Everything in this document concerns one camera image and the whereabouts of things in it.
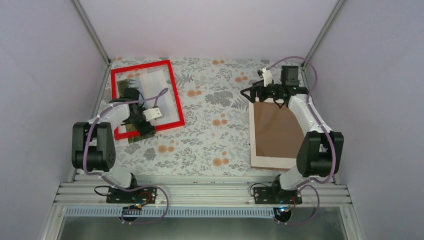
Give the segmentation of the landscape photo print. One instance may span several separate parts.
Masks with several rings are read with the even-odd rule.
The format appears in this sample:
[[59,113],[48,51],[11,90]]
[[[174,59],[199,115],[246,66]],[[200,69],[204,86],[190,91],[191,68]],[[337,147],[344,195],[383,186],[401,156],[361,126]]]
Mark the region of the landscape photo print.
[[179,113],[178,91],[173,88],[175,82],[167,66],[140,68],[116,75],[116,97],[124,101],[153,98],[167,88],[168,91],[158,99],[129,105],[130,117],[116,130],[126,136],[128,143],[152,138],[165,130],[184,125]]

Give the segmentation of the red picture frame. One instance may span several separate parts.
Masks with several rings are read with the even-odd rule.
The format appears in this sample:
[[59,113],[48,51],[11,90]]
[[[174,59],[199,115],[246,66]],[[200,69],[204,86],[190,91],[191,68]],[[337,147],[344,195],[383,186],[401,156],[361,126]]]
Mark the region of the red picture frame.
[[[153,98],[163,89],[168,89],[163,96],[159,97],[158,101],[152,99],[143,103],[146,109],[159,108],[163,114],[163,117],[149,121],[156,129],[155,136],[171,132],[185,125],[182,104],[170,60],[112,69],[110,83],[113,99],[121,97],[126,88],[137,89],[140,92],[140,100]],[[114,130],[116,140],[146,139],[152,136],[140,136],[132,124],[119,125]]]

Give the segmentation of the white mat board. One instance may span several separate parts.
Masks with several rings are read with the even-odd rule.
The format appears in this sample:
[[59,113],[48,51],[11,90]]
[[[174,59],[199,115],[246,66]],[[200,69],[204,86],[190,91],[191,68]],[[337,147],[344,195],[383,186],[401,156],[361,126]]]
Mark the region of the white mat board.
[[256,155],[253,103],[248,103],[249,136],[250,136],[250,166],[254,169],[288,171],[296,165],[296,158],[264,157]]

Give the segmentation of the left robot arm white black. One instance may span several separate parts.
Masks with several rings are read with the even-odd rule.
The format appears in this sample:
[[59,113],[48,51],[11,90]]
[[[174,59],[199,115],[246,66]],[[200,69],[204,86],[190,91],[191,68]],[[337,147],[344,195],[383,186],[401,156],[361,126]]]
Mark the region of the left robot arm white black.
[[88,176],[98,176],[112,188],[119,189],[119,196],[131,203],[139,197],[135,176],[116,164],[114,131],[121,125],[133,125],[139,134],[156,133],[152,120],[163,117],[158,107],[159,97],[168,90],[163,89],[152,97],[152,108],[145,108],[146,99],[141,92],[128,87],[123,95],[113,99],[100,114],[72,127],[71,163]]

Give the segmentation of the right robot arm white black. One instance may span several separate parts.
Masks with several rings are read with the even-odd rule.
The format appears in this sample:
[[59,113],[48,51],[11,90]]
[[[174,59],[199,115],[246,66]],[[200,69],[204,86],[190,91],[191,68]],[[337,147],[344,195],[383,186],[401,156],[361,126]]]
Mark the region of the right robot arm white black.
[[278,175],[271,184],[271,198],[284,203],[290,193],[298,193],[308,183],[326,184],[339,170],[344,145],[341,132],[333,131],[317,112],[312,92],[300,86],[299,67],[283,65],[280,83],[273,81],[270,68],[258,71],[261,80],[241,90],[240,94],[254,104],[272,100],[278,108],[288,108],[296,118],[304,139],[296,156],[296,164]]

